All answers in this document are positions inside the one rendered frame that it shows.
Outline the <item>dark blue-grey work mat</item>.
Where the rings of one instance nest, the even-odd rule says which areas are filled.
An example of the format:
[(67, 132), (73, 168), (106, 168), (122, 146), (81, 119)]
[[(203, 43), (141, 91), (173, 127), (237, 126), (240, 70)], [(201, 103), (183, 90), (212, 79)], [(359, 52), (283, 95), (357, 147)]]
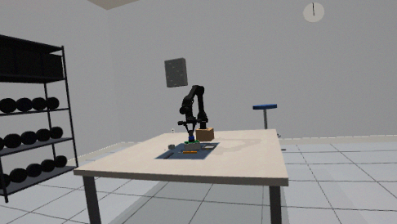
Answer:
[[(161, 154), (160, 156), (156, 157), (155, 159), (164, 159), (169, 154), (172, 154), (167, 159), (202, 159), (205, 160), (212, 152), (212, 150), (202, 150), (206, 144), (216, 144), (218, 146), (220, 142), (217, 143), (200, 143), (201, 149), (198, 150), (185, 150), (184, 143), (180, 143), (179, 145), (175, 146), (174, 149), (168, 150), (165, 153)], [(197, 151), (197, 154), (183, 154), (185, 151)]]

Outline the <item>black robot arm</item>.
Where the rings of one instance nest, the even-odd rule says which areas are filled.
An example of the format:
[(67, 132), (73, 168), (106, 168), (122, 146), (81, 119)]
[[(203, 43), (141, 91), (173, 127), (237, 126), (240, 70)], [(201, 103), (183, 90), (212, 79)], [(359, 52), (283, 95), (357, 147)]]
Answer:
[[(192, 89), (190, 90), (189, 95), (185, 96), (185, 98), (182, 101), (180, 113), (181, 114), (193, 113), (192, 105), (194, 103), (195, 94), (198, 97), (198, 115), (197, 115), (198, 117), (197, 117), (197, 119), (202, 120), (202, 122), (200, 123), (199, 129), (207, 129), (206, 123), (208, 123), (208, 119), (207, 119), (207, 115), (204, 112), (204, 108), (203, 108), (203, 94), (204, 94), (203, 86), (199, 86), (199, 85), (192, 86)], [(193, 115), (191, 117), (187, 116), (187, 123), (194, 123), (194, 122), (196, 122), (196, 117), (194, 117)]]

